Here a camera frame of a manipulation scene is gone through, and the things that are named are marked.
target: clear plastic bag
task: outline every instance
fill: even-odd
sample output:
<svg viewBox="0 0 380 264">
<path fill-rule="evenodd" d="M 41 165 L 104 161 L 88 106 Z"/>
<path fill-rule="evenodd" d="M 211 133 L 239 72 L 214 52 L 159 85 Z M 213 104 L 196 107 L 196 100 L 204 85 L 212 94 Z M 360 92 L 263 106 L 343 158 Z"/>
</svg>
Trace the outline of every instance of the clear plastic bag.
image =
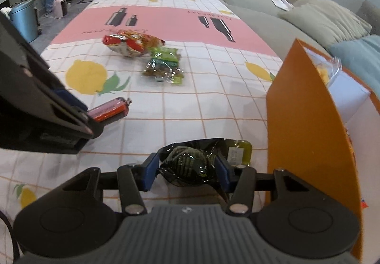
<svg viewBox="0 0 380 264">
<path fill-rule="evenodd" d="M 231 165 L 248 166 L 252 145 L 242 140 L 201 139 L 173 143 L 157 153 L 162 162 L 158 170 L 171 184 L 178 187 L 209 184 L 215 188 L 217 155 L 221 154 Z"/>
<path fill-rule="evenodd" d="M 153 77 L 157 82 L 182 84 L 184 72 L 179 67 L 180 50 L 176 48 L 151 48 L 151 59 L 147 63 L 143 75 Z"/>
<path fill-rule="evenodd" d="M 337 57 L 333 57 L 330 61 L 327 61 L 315 56 L 312 56 L 311 59 L 326 87 L 330 87 L 342 70 L 341 60 Z"/>
<path fill-rule="evenodd" d="M 133 30 L 119 30 L 116 34 L 105 35 L 103 44 L 123 56 L 134 58 L 145 54 L 151 47 L 160 47 L 165 41 Z"/>
</svg>

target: grid pattern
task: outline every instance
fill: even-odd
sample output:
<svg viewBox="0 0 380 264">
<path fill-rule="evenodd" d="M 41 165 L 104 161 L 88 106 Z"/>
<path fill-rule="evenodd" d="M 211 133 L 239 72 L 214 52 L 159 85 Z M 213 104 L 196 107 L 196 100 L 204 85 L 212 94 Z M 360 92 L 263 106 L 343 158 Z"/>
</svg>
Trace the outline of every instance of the grid pattern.
<svg viewBox="0 0 380 264">
<path fill-rule="evenodd" d="M 94 0 L 87 8 L 110 7 L 116 5 L 136 5 L 145 7 L 172 7 L 200 10 L 239 18 L 219 0 Z"/>
<path fill-rule="evenodd" d="M 3 190 L 0 209 L 10 220 L 21 209 L 14 194 L 16 184 L 26 184 L 39 198 L 88 167 L 96 166 L 105 172 L 124 164 L 140 164 L 151 152 L 178 141 L 212 137 L 250 141 L 253 146 L 251 165 L 259 172 L 266 171 L 266 92 L 271 83 L 250 73 L 245 63 L 258 64 L 277 74 L 282 61 L 278 57 L 199 42 L 167 41 L 167 46 L 181 49 L 183 85 L 157 83 L 142 76 L 149 57 L 122 57 L 103 45 L 101 39 L 53 44 L 45 49 L 41 56 L 65 85 L 65 74 L 75 60 L 102 64 L 108 77 L 116 72 L 121 83 L 131 77 L 125 90 L 115 94 L 82 95 L 67 87 L 89 108 L 119 96 L 130 97 L 133 103 L 125 119 L 107 126 L 104 133 L 89 141 L 78 155 L 0 150 L 0 189 Z M 160 175 L 152 189 L 141 195 L 148 210 L 164 203 L 219 202 L 209 186 L 178 188 L 169 185 Z M 262 207 L 263 199 L 264 193 L 258 193 L 255 210 Z M 105 191 L 104 203 L 121 211 L 117 191 Z M 0 224 L 0 263 L 12 263 L 11 257 L 11 239 L 5 225 Z"/>
</svg>

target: trash can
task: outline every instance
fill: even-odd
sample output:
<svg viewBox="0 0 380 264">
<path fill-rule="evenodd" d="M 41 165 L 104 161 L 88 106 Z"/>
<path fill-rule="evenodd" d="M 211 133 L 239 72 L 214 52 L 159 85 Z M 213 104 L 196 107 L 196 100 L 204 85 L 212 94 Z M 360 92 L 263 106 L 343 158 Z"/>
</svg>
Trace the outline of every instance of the trash can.
<svg viewBox="0 0 380 264">
<path fill-rule="evenodd" d="M 13 7 L 9 17 L 20 34 L 29 43 L 38 37 L 38 26 L 33 0 L 27 0 Z"/>
</svg>

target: small heater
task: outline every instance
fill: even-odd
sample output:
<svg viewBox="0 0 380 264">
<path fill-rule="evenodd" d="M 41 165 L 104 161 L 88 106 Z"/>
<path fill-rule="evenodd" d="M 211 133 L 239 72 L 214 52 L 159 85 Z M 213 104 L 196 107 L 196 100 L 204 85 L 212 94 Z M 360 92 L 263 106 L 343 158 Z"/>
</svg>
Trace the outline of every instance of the small heater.
<svg viewBox="0 0 380 264">
<path fill-rule="evenodd" d="M 67 14 L 66 0 L 55 0 L 53 2 L 53 14 L 57 19 L 60 19 Z"/>
</svg>

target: cable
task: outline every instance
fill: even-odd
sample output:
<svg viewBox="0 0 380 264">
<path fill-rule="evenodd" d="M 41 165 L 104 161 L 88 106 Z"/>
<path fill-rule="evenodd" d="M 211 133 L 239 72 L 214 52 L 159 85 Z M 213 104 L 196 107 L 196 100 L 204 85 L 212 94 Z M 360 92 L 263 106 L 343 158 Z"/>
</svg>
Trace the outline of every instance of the cable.
<svg viewBox="0 0 380 264">
<path fill-rule="evenodd" d="M 0 210 L 0 219 L 4 221 L 6 227 L 8 228 L 9 234 L 11 235 L 12 247 L 13 247 L 13 263 L 15 263 L 20 258 L 20 250 L 17 244 L 16 237 L 14 236 L 14 232 L 12 226 L 5 216 L 5 214 Z"/>
<path fill-rule="evenodd" d="M 47 15 L 50 14 L 50 13 L 52 13 L 52 12 L 53 12 L 53 10 L 50 11 L 49 13 L 45 14 L 44 17 L 45 17 L 45 18 L 55 18 L 55 17 L 47 17 Z"/>
</svg>

